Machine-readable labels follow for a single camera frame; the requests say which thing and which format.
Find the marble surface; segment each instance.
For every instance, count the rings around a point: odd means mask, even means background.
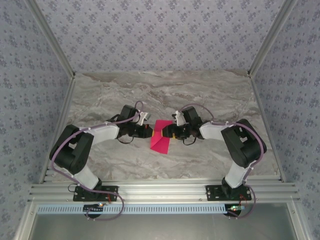
[[[249,78],[225,70],[126,73],[79,73],[70,106],[68,124],[89,127],[120,113],[123,105],[144,102],[157,119],[171,120],[175,110],[189,103],[209,108],[216,121],[246,118],[267,145],[267,153],[252,175],[278,173],[276,159],[255,101]],[[203,120],[210,115],[196,107]],[[102,180],[222,178],[232,159],[224,141],[199,140],[191,146],[172,139],[168,154],[150,149],[150,138],[135,138],[131,144],[108,140],[91,148],[88,165]],[[63,180],[55,175],[54,180]]]

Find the wallpaper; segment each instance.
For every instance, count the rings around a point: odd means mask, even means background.
[[[255,76],[288,181],[320,239],[320,2],[300,0]]]
[[[23,0],[0,1],[0,239],[39,181],[69,79]]]
[[[37,0],[75,72],[249,69],[283,0]]]

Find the purple cable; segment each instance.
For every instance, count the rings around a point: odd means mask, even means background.
[[[257,199],[256,199],[256,194],[255,194],[254,190],[252,189],[252,187],[249,186],[249,185],[246,185],[245,183],[246,183],[246,179],[247,179],[248,175],[250,174],[251,170],[253,169],[253,166],[255,166],[256,164],[258,164],[258,163],[262,160],[262,158],[263,158],[263,156],[264,156],[264,146],[263,146],[263,144],[262,144],[262,141],[261,141],[260,137],[258,136],[258,134],[255,133],[255,131],[253,131],[251,128],[247,127],[246,125],[244,125],[244,124],[242,124],[242,123],[238,123],[238,122],[231,122],[231,123],[214,122],[214,118],[215,118],[215,117],[214,117],[213,113],[212,113],[208,108],[206,108],[205,106],[203,106],[203,105],[201,105],[201,104],[199,104],[199,103],[190,103],[190,104],[187,104],[187,105],[183,106],[182,108],[180,108],[179,112],[181,112],[183,109],[185,109],[186,107],[189,107],[189,106],[199,106],[199,107],[205,109],[205,110],[212,116],[212,120],[211,120],[211,124],[212,124],[212,125],[215,125],[215,126],[232,126],[232,125],[239,126],[239,127],[241,127],[241,128],[246,129],[247,131],[249,131],[249,132],[255,137],[255,139],[258,141],[258,144],[259,144],[259,146],[260,146],[260,156],[259,156],[259,158],[258,158],[258,160],[257,160],[256,162],[254,162],[254,163],[251,164],[249,170],[246,172],[246,174],[245,174],[244,177],[243,177],[243,182],[244,182],[243,185],[244,185],[245,187],[250,188],[250,190],[251,190],[251,192],[252,192],[252,195],[253,195],[253,206],[252,206],[252,208],[250,209],[250,211],[249,211],[246,215],[244,215],[244,216],[238,216],[238,215],[236,215],[234,212],[227,211],[228,213],[233,214],[234,216],[236,216],[236,217],[239,218],[239,219],[243,219],[243,218],[245,218],[245,217],[248,217],[248,216],[252,213],[253,209],[255,208]]]
[[[97,129],[97,128],[105,127],[106,125],[109,125],[109,124],[113,124],[113,125],[114,125],[114,124],[122,124],[122,123],[126,123],[126,122],[129,122],[129,121],[133,120],[134,118],[136,118],[137,116],[140,115],[140,113],[143,111],[143,108],[144,108],[144,104],[143,104],[143,102],[140,101],[140,100],[135,103],[134,107],[136,107],[138,103],[141,103],[142,106],[141,106],[141,110],[140,110],[135,116],[130,117],[130,118],[126,119],[126,120],[118,121],[118,122],[117,122],[117,121],[116,121],[116,122],[109,122],[109,123],[107,123],[107,124],[106,124],[106,123],[102,123],[102,124],[98,124],[98,125],[95,125],[95,126],[92,126],[92,127],[83,128],[83,129],[75,132],[75,133],[72,134],[71,136],[69,136],[69,137],[58,147],[58,149],[55,151],[55,153],[54,153],[53,156],[52,156],[50,166],[51,166],[51,168],[52,168],[55,172],[61,174],[62,176],[66,177],[67,179],[70,179],[71,181],[75,182],[75,183],[78,184],[80,187],[82,187],[83,189],[85,189],[85,190],[87,190],[87,191],[89,191],[89,192],[98,193],[98,194],[111,194],[111,195],[117,196],[117,197],[121,200],[122,208],[121,208],[120,212],[119,212],[117,215],[115,215],[115,216],[113,216],[113,217],[110,217],[110,218],[94,219],[95,221],[110,221],[110,220],[114,220],[114,219],[118,218],[118,217],[121,215],[121,213],[124,211],[124,208],[125,208],[125,201],[124,201],[124,199],[123,199],[118,193],[113,192],[113,191],[100,191],[100,190],[90,189],[90,188],[82,185],[79,181],[77,181],[76,179],[72,178],[71,176],[69,176],[69,175],[65,174],[64,172],[56,169],[56,168],[55,168],[55,165],[54,165],[55,160],[56,160],[56,157],[58,156],[58,154],[59,154],[59,152],[61,151],[61,149],[62,149],[66,144],[68,144],[71,139],[73,139],[74,137],[76,137],[77,135],[79,135],[79,134],[82,133],[82,132],[85,132],[85,131],[90,130],[90,129]],[[88,217],[88,220],[93,220],[92,218],[89,218],[88,213],[86,214],[86,216]]]

